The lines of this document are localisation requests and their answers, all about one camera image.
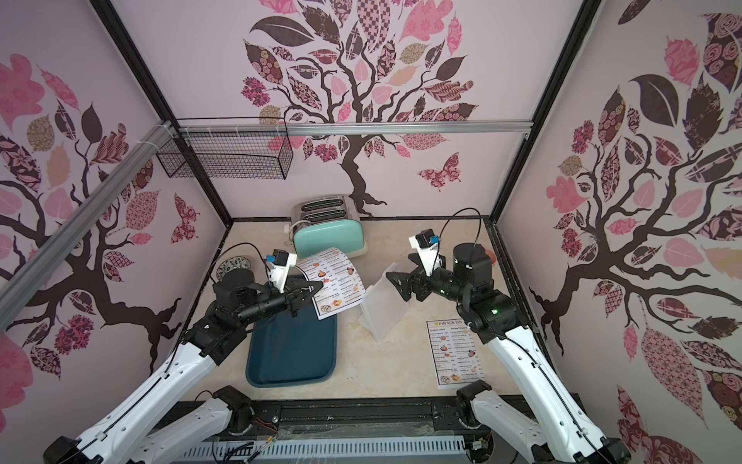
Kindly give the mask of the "white acrylic menu holder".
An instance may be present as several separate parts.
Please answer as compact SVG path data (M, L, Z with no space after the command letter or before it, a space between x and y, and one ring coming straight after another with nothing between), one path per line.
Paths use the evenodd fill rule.
M389 272L403 272L403 267L392 263L382 272L381 278L367 288L359 305L361 315L357 323L370 332L376 342L382 342L409 309L409 303L386 277Z

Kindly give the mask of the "new dim sum menu sheet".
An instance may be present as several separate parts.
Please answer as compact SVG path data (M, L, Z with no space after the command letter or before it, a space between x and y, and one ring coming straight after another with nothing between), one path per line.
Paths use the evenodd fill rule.
M298 268L307 280L323 284L312 298L319 320L353 309L365 296L359 272L350 258L336 247L299 260Z

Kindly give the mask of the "old menu sheet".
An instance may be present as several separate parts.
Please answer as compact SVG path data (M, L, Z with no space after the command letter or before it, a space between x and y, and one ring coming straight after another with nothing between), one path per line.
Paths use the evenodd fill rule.
M461 319L426 322L439 390L469 385L483 379L473 333Z

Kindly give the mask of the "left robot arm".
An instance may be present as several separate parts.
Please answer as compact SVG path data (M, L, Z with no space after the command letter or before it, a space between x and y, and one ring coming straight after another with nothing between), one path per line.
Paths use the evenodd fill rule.
M250 399L236 389L216 391L191 413L158 423L181 398L221 365L245 340L249 326L284 311L296 315L324 284L273 270L278 282L258 284L247 269L228 272L214 285L205 315L177 349L126 400L79 437L59 437L43 454L46 463L172 463L209 437L251 428Z

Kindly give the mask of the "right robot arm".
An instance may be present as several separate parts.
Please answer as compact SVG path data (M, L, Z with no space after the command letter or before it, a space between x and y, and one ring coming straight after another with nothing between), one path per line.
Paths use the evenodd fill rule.
M526 415L495 394L484 381L457 393L463 425L484 425L529 463L627 463L628 446L609 438L568 392L539 347L525 311L496 289L492 261L482 245L453 249L446 268L440 239L430 230L410 239L415 270L388 272L404 301L437 295L455 303L465 325L504 365L531 413Z

